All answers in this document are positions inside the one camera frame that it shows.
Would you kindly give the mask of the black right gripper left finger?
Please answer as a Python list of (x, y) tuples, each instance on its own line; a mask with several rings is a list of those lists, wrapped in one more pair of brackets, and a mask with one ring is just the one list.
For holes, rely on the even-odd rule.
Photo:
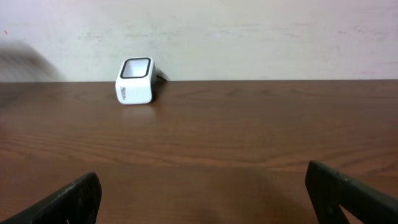
[(89, 172), (1, 224), (95, 224), (102, 189), (95, 172)]

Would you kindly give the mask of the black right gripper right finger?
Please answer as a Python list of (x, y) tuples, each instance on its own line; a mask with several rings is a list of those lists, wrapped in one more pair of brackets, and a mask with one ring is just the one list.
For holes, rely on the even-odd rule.
[(308, 163), (305, 186), (319, 223), (397, 223), (397, 199), (319, 161)]

